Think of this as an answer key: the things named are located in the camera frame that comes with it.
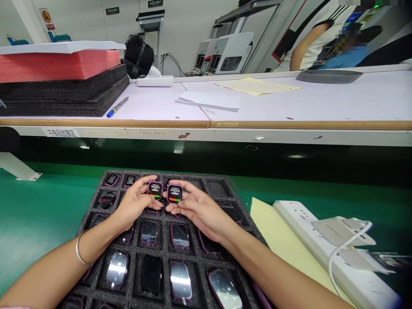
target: electric outlet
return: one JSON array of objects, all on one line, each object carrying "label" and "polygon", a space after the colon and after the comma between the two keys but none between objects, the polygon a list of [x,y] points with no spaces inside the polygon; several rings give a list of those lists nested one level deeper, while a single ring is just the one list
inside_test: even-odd
[{"label": "electric outlet", "polygon": [[[336,247],[313,228],[312,222],[318,219],[297,201],[276,201],[273,207],[327,270],[329,255]],[[332,273],[336,283],[358,308],[396,308],[402,301],[374,272],[355,270],[339,255],[333,259]]]}]

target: person's shoulder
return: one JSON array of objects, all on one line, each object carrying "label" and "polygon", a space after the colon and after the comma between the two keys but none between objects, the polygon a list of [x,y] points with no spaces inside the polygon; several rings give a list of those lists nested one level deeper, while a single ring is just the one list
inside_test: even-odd
[{"label": "person's shoulder", "polygon": [[162,73],[160,73],[160,71],[159,71],[156,67],[151,66],[148,75],[151,75],[151,76],[161,76]]}]

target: blue marker pen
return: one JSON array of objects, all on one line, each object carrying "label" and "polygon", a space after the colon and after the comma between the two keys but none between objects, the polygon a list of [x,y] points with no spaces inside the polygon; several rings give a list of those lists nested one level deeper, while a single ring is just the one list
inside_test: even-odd
[{"label": "blue marker pen", "polygon": [[129,97],[125,97],[118,105],[116,105],[116,107],[113,107],[112,110],[107,113],[107,118],[112,117],[115,114],[115,112],[117,112],[117,110],[127,102],[128,99]]}]

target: red stripe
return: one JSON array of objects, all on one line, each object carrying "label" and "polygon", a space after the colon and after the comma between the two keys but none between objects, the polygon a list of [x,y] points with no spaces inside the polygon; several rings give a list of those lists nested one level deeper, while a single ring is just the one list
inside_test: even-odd
[{"label": "red stripe", "polygon": [[[283,40],[283,38],[285,37],[286,32],[291,28],[293,22],[295,21],[296,17],[299,15],[299,13],[300,13],[300,11],[302,10],[303,6],[305,5],[306,1],[307,1],[307,0],[305,0],[305,2],[302,4],[302,6],[300,7],[299,11],[297,11],[296,16],[293,18],[291,24],[290,24],[289,27],[286,29],[285,33],[283,34],[283,36],[282,36],[282,38],[280,39],[280,41],[279,41],[278,45],[276,46],[276,48],[279,47],[280,42],[281,42],[281,41]],[[276,48],[273,50],[272,56],[273,56],[277,61],[280,62],[280,61],[281,61],[280,58],[275,55],[275,50],[276,50]]]}]

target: green floor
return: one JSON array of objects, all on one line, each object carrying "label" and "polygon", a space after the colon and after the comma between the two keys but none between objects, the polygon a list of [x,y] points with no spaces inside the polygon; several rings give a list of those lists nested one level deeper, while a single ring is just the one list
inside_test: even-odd
[{"label": "green floor", "polygon": [[[27,162],[44,172],[19,182],[0,170],[0,295],[39,257],[73,238],[107,167]],[[371,220],[375,250],[411,254],[410,189],[229,176],[250,210],[251,198],[268,204],[298,200],[319,219],[341,215]],[[401,295],[403,278],[381,276]]]}]

